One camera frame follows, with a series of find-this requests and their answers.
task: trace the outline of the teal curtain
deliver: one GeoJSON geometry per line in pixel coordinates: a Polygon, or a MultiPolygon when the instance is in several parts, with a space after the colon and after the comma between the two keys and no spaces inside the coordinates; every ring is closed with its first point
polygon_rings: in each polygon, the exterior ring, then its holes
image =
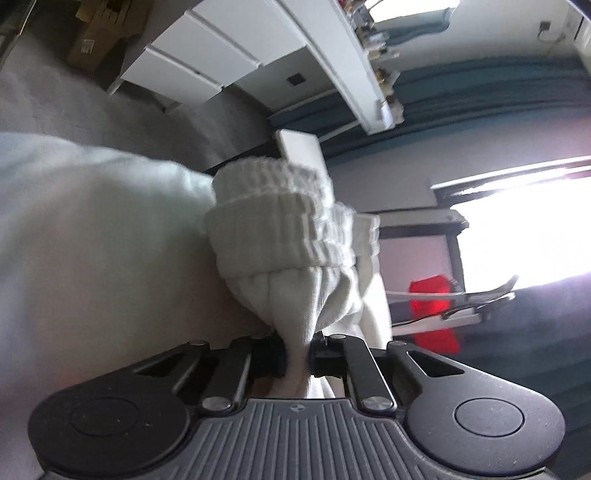
{"type": "MultiPolygon", "coordinates": [[[[579,59],[503,57],[403,72],[394,85],[403,124],[375,135],[361,127],[322,143],[329,164],[490,122],[589,115],[591,77],[579,59]]],[[[270,117],[274,128],[322,137],[355,120],[338,93],[270,117]]]]}

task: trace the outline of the leg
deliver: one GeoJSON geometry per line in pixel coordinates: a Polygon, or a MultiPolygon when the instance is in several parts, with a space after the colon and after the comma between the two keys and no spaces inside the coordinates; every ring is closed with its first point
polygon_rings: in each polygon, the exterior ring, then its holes
{"type": "Polygon", "coordinates": [[[117,77],[115,80],[113,80],[113,83],[111,83],[109,85],[109,88],[107,88],[107,94],[113,95],[121,85],[123,85],[124,79],[117,77]]]}
{"type": "Polygon", "coordinates": [[[173,102],[164,109],[164,113],[166,113],[167,115],[171,115],[172,113],[176,112],[182,106],[183,106],[183,104],[180,102],[173,102]]]}

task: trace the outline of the bright window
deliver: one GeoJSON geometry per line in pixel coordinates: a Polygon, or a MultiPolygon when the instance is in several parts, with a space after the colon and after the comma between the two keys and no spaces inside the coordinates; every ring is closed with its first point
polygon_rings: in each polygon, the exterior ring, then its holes
{"type": "Polygon", "coordinates": [[[459,3],[460,0],[367,0],[365,6],[377,23],[396,17],[455,8],[459,3]]]}
{"type": "Polygon", "coordinates": [[[458,236],[468,291],[514,274],[524,288],[591,271],[591,177],[515,187],[453,208],[470,223],[458,236]]]}

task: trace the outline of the blue curtain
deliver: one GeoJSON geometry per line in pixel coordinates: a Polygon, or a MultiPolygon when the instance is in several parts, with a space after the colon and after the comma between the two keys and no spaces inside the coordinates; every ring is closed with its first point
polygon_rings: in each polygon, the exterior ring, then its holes
{"type": "MultiPolygon", "coordinates": [[[[394,90],[404,105],[404,123],[371,136],[357,127],[323,142],[322,152],[329,162],[488,122],[591,112],[591,77],[579,59],[503,57],[425,67],[403,72],[394,90]]],[[[274,128],[318,137],[354,120],[338,93],[269,119],[274,128]]]]}
{"type": "Polygon", "coordinates": [[[406,43],[422,35],[441,33],[449,28],[449,22],[455,8],[446,8],[433,12],[396,17],[375,25],[380,32],[388,32],[390,38],[386,44],[390,47],[406,43]]]}
{"type": "Polygon", "coordinates": [[[456,329],[466,365],[536,390],[566,420],[553,472],[591,472],[591,274],[516,292],[479,325],[456,329]]]}

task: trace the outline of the dresser drawer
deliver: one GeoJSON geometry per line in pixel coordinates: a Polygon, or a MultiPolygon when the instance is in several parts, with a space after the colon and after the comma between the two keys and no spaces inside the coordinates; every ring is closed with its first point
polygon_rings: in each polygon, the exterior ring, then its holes
{"type": "Polygon", "coordinates": [[[121,78],[186,105],[199,105],[222,91],[221,85],[149,47],[121,78]]]}
{"type": "Polygon", "coordinates": [[[226,86],[258,66],[256,60],[191,12],[168,27],[152,46],[226,86]]]}
{"type": "Polygon", "coordinates": [[[274,0],[204,0],[193,12],[263,64],[306,45],[283,19],[274,0]]]}

